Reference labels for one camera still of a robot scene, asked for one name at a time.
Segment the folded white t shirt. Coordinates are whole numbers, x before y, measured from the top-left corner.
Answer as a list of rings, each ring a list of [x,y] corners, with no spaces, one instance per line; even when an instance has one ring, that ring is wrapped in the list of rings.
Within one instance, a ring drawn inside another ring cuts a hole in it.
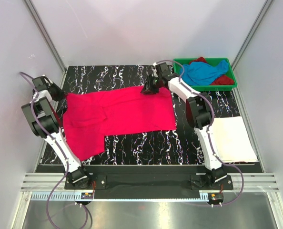
[[[212,127],[217,152],[223,162],[257,162],[242,117],[215,118]]]

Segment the dark red t shirt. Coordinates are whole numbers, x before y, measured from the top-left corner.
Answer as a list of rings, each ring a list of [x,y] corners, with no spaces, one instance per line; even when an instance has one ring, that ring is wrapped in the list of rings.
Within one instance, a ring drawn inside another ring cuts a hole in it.
[[[196,60],[193,60],[193,61],[190,61],[189,64],[191,64],[192,62],[204,62],[204,63],[208,63],[207,60],[203,57],[200,57]],[[212,86],[216,86],[216,85],[234,85],[235,84],[235,81],[234,79],[230,78],[229,76],[227,76],[226,74],[225,75],[222,75],[220,78],[216,79],[212,84]]]

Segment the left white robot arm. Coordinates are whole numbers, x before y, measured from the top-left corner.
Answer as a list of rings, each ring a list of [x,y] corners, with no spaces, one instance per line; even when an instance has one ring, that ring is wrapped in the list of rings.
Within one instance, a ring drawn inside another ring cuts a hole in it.
[[[64,166],[66,182],[74,187],[88,188],[92,177],[67,144],[61,121],[51,105],[52,101],[63,100],[66,93],[45,75],[36,78],[24,72],[19,75],[32,87],[32,100],[21,107],[32,132],[55,151]]]

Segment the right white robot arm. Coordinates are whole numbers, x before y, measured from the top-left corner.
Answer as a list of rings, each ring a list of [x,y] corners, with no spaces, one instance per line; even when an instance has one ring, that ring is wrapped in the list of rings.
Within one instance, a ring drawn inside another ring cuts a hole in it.
[[[186,104],[186,120],[197,134],[204,155],[205,175],[198,180],[192,180],[197,188],[205,186],[216,189],[227,177],[220,159],[213,136],[212,125],[214,123],[214,111],[207,93],[200,93],[192,89],[182,79],[181,74],[170,73],[166,61],[154,63],[152,73],[146,78],[142,94],[157,94],[160,88],[166,88],[178,95]]]

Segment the blue t shirt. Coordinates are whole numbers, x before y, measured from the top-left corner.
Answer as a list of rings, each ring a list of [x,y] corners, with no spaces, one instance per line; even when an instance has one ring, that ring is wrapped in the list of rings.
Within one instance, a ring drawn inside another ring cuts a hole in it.
[[[220,61],[216,66],[204,62],[192,62],[184,64],[179,74],[182,74],[182,80],[190,86],[206,86],[225,75],[228,70],[229,64],[226,60]]]

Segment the aluminium front rail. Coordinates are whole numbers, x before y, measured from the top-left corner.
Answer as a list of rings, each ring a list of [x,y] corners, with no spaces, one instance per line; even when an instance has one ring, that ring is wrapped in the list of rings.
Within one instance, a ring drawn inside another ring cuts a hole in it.
[[[92,174],[96,190],[105,190],[112,186],[124,187],[185,187],[192,190],[220,190],[217,185],[197,188],[191,184],[192,180],[198,180],[204,174]],[[74,187],[65,180],[60,181],[62,173],[27,173],[23,180],[22,190],[48,191],[57,186],[57,191],[83,190]],[[245,192],[278,192],[279,188],[275,177],[270,173],[229,173],[220,182],[224,191],[240,191],[243,187]]]

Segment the black marble pattern mat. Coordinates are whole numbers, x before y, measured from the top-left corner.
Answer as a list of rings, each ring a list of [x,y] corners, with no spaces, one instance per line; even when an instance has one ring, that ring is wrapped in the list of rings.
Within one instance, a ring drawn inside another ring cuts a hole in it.
[[[149,65],[69,66],[63,89],[74,94],[143,85]],[[84,165],[199,165],[204,163],[197,134],[188,125],[185,104],[172,95],[176,130],[112,135],[104,139],[103,153]]]

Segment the pink t shirt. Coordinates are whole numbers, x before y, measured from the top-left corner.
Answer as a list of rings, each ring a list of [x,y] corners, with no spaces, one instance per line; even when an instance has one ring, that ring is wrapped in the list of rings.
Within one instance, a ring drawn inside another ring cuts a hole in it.
[[[105,150],[105,137],[175,130],[171,92],[142,94],[142,86],[88,94],[69,93],[62,116],[67,143],[81,161]]]

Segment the green plastic bin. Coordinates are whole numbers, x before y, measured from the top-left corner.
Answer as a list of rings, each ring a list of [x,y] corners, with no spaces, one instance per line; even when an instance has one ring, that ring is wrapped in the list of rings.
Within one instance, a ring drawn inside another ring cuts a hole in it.
[[[179,71],[181,68],[183,68],[184,64],[189,64],[190,61],[196,60],[197,58],[177,58],[174,59],[175,63],[173,64],[173,68],[174,68],[174,72],[179,74]],[[229,76],[230,78],[234,79],[235,84],[234,85],[206,85],[206,86],[190,86],[191,88],[193,88],[196,91],[230,91],[233,88],[235,88],[237,86],[237,82],[234,76],[234,73],[232,71],[230,62],[227,58],[205,58],[207,60],[207,62],[213,66],[217,65],[219,63],[219,61],[221,60],[226,60],[229,64],[229,70],[227,72],[227,76]]]

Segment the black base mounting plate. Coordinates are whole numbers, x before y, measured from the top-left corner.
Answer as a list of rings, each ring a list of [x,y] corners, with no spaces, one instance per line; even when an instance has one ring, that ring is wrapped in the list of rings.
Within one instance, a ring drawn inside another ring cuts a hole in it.
[[[230,176],[218,183],[207,183],[205,166],[86,166],[95,182],[96,200],[146,201],[192,200],[200,191],[233,190]]]

